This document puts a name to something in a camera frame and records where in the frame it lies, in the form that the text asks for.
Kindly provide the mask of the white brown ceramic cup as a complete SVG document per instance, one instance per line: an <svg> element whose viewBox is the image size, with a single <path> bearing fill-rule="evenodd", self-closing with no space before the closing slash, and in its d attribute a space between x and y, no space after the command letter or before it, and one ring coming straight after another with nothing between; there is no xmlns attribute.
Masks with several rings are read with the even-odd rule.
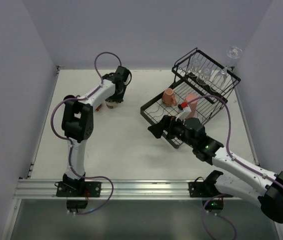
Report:
<svg viewBox="0 0 283 240"><path fill-rule="evenodd" d="M105 105L109 108L109 109L115 109L118 107L119 103L116 101L112 101L112 100L105 100Z"/></svg>

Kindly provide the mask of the pink tall tumbler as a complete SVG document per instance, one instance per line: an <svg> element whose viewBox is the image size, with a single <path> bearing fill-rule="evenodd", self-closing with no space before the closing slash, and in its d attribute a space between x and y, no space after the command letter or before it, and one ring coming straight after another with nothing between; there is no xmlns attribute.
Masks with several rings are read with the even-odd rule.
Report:
<svg viewBox="0 0 283 240"><path fill-rule="evenodd" d="M186 97L185 97L185 102L190 102L190 101L192 101L192 100L194 100L194 99L196 99L197 98L197 96L194 94L194 93L190 93L190 94L188 94ZM190 107L190 109L191 109L191 112L190 112L190 114L186 117L186 119L189 119L189 118L193 118L194 117L194 115L195 115L195 113L196 113L196 108L197 108L197 100L194 100L194 101L192 101L190 104L188 104L189 105L189 107Z"/></svg>

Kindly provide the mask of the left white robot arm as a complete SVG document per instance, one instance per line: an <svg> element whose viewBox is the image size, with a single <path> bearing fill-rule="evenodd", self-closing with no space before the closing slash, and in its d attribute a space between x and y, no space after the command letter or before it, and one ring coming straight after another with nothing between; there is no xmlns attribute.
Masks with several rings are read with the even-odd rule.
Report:
<svg viewBox="0 0 283 240"><path fill-rule="evenodd" d="M86 175L84 167L85 148L94 129L94 111L106 102L114 108L124 100L132 73L123 66L102 77L103 83L79 100L65 103L61 128L68 142L67 169L62 177L64 184L78 189Z"/></svg>

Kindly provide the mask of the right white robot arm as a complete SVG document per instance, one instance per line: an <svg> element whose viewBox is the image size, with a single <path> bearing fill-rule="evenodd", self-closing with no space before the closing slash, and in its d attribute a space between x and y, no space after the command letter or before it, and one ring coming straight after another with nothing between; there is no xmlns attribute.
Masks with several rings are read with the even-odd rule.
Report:
<svg viewBox="0 0 283 240"><path fill-rule="evenodd" d="M197 118L180 120L164 115L148 130L159 139L166 133L167 139L178 139L192 148L202 162L223 169L236 179L219 176L214 187L226 194L250 201L274 222L283 224L283 171L275 173L232 153L227 146L208 136Z"/></svg>

